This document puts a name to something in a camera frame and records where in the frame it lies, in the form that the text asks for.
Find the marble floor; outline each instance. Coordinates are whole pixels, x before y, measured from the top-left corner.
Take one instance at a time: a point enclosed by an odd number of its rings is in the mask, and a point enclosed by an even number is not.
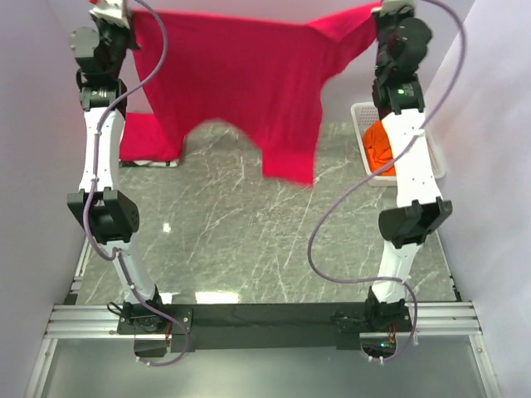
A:
[[[308,266],[309,234],[323,212],[364,175],[351,124],[323,126],[314,189],[261,176],[261,156],[224,124],[204,125],[177,168],[124,167],[121,190],[140,209],[140,249],[159,290],[183,303],[358,301],[367,285],[324,281]],[[326,273],[376,275],[378,213],[395,187],[361,187],[321,229],[314,257]],[[436,235],[415,259],[412,286],[423,301],[453,301]],[[114,268],[93,253],[77,303],[121,300]]]

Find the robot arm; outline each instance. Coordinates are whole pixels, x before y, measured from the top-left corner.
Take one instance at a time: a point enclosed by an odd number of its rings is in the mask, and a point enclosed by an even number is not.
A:
[[[97,182],[94,199],[89,208],[90,231],[107,253],[120,249],[124,264],[134,289],[145,302],[155,308],[162,307],[157,287],[148,275],[136,232],[139,229],[139,211],[126,195],[119,191],[119,143],[124,131],[127,103],[120,102],[112,109],[100,133],[97,124],[106,108],[127,89],[119,73],[128,49],[136,49],[133,24],[126,1],[91,1],[90,11],[97,31],[82,27],[71,35],[71,49],[80,69],[77,83],[80,103],[85,111],[87,144],[85,169],[79,191],[68,195],[68,207],[83,226],[83,209],[88,200],[94,179],[95,155],[98,158]],[[98,147],[95,137],[99,134]],[[124,318],[141,322],[144,329],[163,322],[145,309],[132,293],[118,258],[113,260],[116,272],[124,287]]]
[[[416,71],[427,54],[431,31],[415,18],[415,0],[386,0],[373,10],[377,24],[378,58],[373,100],[397,156],[415,136],[415,144],[395,164],[397,208],[383,211],[379,228],[384,242],[378,276],[409,278],[415,255],[452,212],[436,185],[423,130],[424,99]],[[405,298],[395,282],[375,282],[369,300],[399,303]]]

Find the red t-shirt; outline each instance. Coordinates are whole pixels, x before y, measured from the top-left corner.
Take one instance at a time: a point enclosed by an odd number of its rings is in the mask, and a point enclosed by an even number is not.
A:
[[[120,158],[177,159],[192,129],[223,119],[261,149],[264,177],[312,184],[321,90],[374,41],[376,6],[304,25],[160,12],[169,51],[144,87],[153,114],[128,114]],[[134,28],[144,79],[158,62],[162,35],[146,11],[135,12]]]

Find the white basket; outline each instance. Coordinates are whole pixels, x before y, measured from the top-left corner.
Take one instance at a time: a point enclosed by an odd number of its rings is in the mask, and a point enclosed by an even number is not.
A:
[[[363,136],[367,130],[378,121],[378,110],[372,102],[362,102],[352,105],[350,109],[352,119],[354,121],[354,128],[356,129],[356,138],[358,139],[359,150],[362,154],[363,165],[367,175],[372,174],[368,166],[367,154],[363,146]],[[428,151],[430,152],[431,168],[433,169],[433,176],[436,179],[443,178],[446,174],[446,165],[444,163],[441,151],[437,147],[436,141],[431,134],[428,127],[426,130],[426,141],[428,144]],[[381,177],[376,176],[368,182],[371,187],[390,187],[397,185],[396,177]]]

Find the purple cable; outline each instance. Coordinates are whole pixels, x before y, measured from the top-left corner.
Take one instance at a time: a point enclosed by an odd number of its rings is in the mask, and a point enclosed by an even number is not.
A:
[[[133,293],[133,296],[142,304],[144,307],[146,307],[147,310],[151,311],[152,313],[156,313],[158,316],[163,317],[167,319],[169,322],[177,326],[178,328],[182,329],[184,331],[184,337],[185,337],[185,343],[184,343],[184,349],[183,351],[177,355],[174,359],[167,362],[150,362],[144,358],[140,358],[139,360],[142,363],[145,363],[148,366],[167,366],[172,365],[175,362],[180,361],[186,352],[188,351],[188,348],[190,346],[190,336],[188,333],[188,329],[180,323],[177,319],[171,317],[170,315],[167,315],[166,313],[163,313],[162,311],[159,311],[158,309],[152,307],[146,301],[144,298],[138,293],[138,291],[134,288],[134,282],[131,279],[131,276],[129,275],[129,271],[127,270],[127,266],[125,265],[124,258],[122,256],[122,253],[119,249],[114,248],[112,250],[112,253],[108,255],[105,253],[103,249],[100,248],[98,243],[95,241],[94,236],[92,235],[92,231],[90,230],[90,223],[89,223],[89,209],[90,204],[92,203],[94,199],[94,194],[97,188],[97,173],[98,173],[98,163],[100,161],[100,155],[98,153],[98,148],[100,147],[100,134],[101,129],[103,128],[103,125],[107,118],[109,117],[110,112],[113,111],[114,107],[119,104],[122,100],[129,97],[131,94],[133,94],[135,91],[140,90],[142,87],[144,87],[157,73],[160,71],[160,68],[162,67],[164,61],[166,60],[166,55],[168,54],[168,33],[166,31],[166,27],[163,24],[162,19],[160,19],[160,16],[146,3],[144,0],[135,0],[138,4],[143,6],[148,12],[155,18],[155,20],[158,23],[158,26],[160,27],[160,30],[163,35],[163,50],[160,56],[160,59],[158,60],[158,64],[155,66],[153,71],[138,84],[133,89],[123,93],[121,96],[119,96],[117,99],[115,99],[110,105],[105,109],[104,113],[101,115],[100,120],[98,121],[98,124],[96,126],[97,134],[95,135],[94,139],[94,158],[92,163],[92,173],[94,175],[94,180],[92,180],[92,184],[90,185],[90,192],[89,196],[87,197],[87,201],[85,204],[85,207],[83,208],[83,229],[85,230],[85,234],[87,237],[87,240],[89,241],[90,245],[94,249],[94,251],[102,257],[104,260],[112,261],[114,259],[118,259],[119,266],[122,269],[122,272],[124,273],[124,277],[127,281],[127,284],[129,287],[131,287],[131,291]]]
[[[451,82],[448,85],[448,88],[446,89],[445,93],[442,95],[439,102],[435,105],[431,113],[426,117],[426,120],[424,123],[422,123],[421,127],[419,129],[424,129],[428,123],[433,119],[433,117],[436,115],[436,113],[441,109],[442,105],[446,102],[446,99],[450,95],[450,92],[453,90],[455,83],[459,79],[460,73],[463,69],[463,65],[465,64],[465,58],[466,58],[466,49],[468,46],[467,36],[466,36],[466,30],[465,26],[463,25],[463,22],[459,19],[459,16],[455,13],[455,11],[445,5],[443,2],[440,2],[439,0],[422,0],[424,2],[428,2],[430,4],[433,4],[439,8],[442,8],[444,11],[446,11],[448,14],[450,14],[451,18],[455,21],[459,28],[460,32],[460,39],[461,39],[461,47],[460,47],[460,54],[459,54],[459,62],[457,64],[457,67],[455,68],[455,73],[452,76]],[[412,302],[413,302],[413,320],[412,320],[412,331],[409,333],[409,336],[407,337],[406,342],[395,352],[394,355],[388,358],[383,358],[382,361],[387,362],[391,361],[392,359],[398,357],[401,355],[411,344],[413,337],[415,336],[415,331],[417,330],[417,320],[418,320],[418,300],[415,295],[415,292],[413,291],[412,287],[405,281],[400,278],[394,278],[394,277],[372,277],[372,278],[361,278],[361,279],[341,279],[341,278],[335,278],[333,276],[329,276],[325,274],[323,271],[317,268],[317,265],[315,265],[314,260],[312,258],[312,249],[314,245],[315,237],[317,236],[317,233],[319,232],[319,229],[324,224],[324,222],[329,218],[330,214],[332,214],[335,209],[338,208],[338,206],[344,202],[344,200],[349,197],[354,191],[356,191],[358,188],[360,188],[363,184],[368,182],[369,180],[375,178],[377,175],[379,175],[382,172],[385,172],[390,167],[392,167],[398,160],[400,160],[415,144],[416,140],[418,139],[418,135],[413,137],[411,142],[406,146],[406,148],[400,153],[396,158],[394,158],[391,162],[388,164],[380,167],[376,172],[373,172],[371,175],[366,176],[363,180],[356,183],[353,187],[348,189],[320,218],[319,222],[314,228],[314,231],[309,237],[308,241],[308,262],[311,269],[321,278],[326,279],[330,282],[334,282],[336,284],[365,284],[365,283],[371,283],[371,282],[380,282],[380,281],[390,281],[390,282],[397,282],[399,284],[403,284],[406,290],[409,292],[409,294],[412,296]]]

